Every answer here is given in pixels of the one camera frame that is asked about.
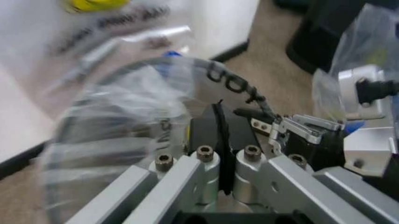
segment hex socket screw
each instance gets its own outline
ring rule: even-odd
[[[197,159],[202,162],[210,162],[214,159],[214,149],[210,146],[200,146],[197,148]]]
[[[173,166],[173,157],[170,154],[160,154],[155,159],[155,167],[158,171],[167,172]]]
[[[258,146],[248,145],[244,148],[244,158],[256,162],[261,158],[262,150]]]
[[[295,162],[298,166],[300,166],[302,169],[306,169],[307,161],[306,159],[299,154],[290,154],[288,156],[293,162]]]

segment blue object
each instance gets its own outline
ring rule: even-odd
[[[174,50],[166,51],[165,53],[162,54],[164,57],[170,57],[170,56],[181,56],[178,52]]]
[[[350,133],[356,131],[357,129],[363,127],[364,124],[365,124],[364,120],[349,121],[348,123],[345,124],[344,131],[347,134],[350,134]]]

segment clear plastic film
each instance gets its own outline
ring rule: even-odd
[[[191,118],[220,100],[273,116],[252,86],[211,61],[154,58],[88,85],[38,159],[40,211],[65,222],[130,165],[148,168],[159,153],[178,159]]]
[[[53,0],[13,1],[3,9],[13,13],[0,16],[8,21],[0,25],[0,63],[56,118],[86,83],[116,68],[168,50],[188,53],[190,5],[132,0],[114,10],[69,14]]]
[[[364,5],[342,35],[328,74],[313,77],[314,113],[334,121],[345,121],[338,73],[367,64],[384,70],[387,79],[397,80],[399,71],[399,15],[389,9]]]

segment bolt head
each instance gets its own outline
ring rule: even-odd
[[[361,169],[364,166],[364,161],[362,159],[357,159],[353,162],[353,166]]]
[[[202,162],[210,162],[214,159],[214,149],[210,146],[200,146],[197,148],[197,159]]]
[[[161,172],[167,172],[173,166],[173,157],[170,154],[160,154],[155,159],[155,168]]]
[[[305,169],[306,168],[306,164],[307,161],[306,159],[299,154],[290,154],[288,156],[288,158],[290,158],[293,162],[295,162],[298,166],[300,166],[301,168]]]
[[[258,146],[248,145],[244,148],[244,158],[256,162],[261,159],[262,150]]]
[[[370,107],[369,103],[362,103],[362,107]]]

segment yellow object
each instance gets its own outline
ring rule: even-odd
[[[91,12],[120,7],[129,0],[69,0],[67,11]]]

